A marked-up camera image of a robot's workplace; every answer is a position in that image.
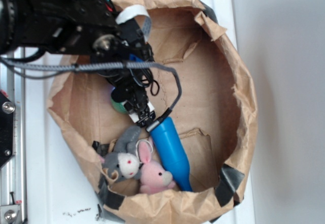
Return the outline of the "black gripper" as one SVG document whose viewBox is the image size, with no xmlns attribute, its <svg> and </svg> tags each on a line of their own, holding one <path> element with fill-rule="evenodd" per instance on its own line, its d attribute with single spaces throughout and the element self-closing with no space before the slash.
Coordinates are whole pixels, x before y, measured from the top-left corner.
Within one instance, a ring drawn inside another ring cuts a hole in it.
<svg viewBox="0 0 325 224">
<path fill-rule="evenodd" d="M 151 46 L 145 41 L 144 32 L 135 20 L 121 24 L 120 33 L 107 41 L 109 50 L 104 51 L 102 48 L 99 54 L 91 55 L 92 64 L 153 61 Z M 150 112 L 146 88 L 154 79 L 149 68 L 109 68 L 99 70 L 98 73 L 123 94 L 123 105 L 127 112 Z"/>
</svg>

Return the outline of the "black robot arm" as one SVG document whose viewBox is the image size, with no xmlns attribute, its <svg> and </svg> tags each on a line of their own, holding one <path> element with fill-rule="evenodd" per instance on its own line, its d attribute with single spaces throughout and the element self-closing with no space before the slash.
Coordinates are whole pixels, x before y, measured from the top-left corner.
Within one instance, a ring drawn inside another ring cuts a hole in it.
<svg viewBox="0 0 325 224">
<path fill-rule="evenodd" d="M 36 48 L 26 58 L 1 57 L 10 69 L 98 73 L 114 87 L 128 113 L 149 113 L 152 73 L 150 22 L 124 17 L 111 0 L 1 0 L 1 55 Z"/>
</svg>

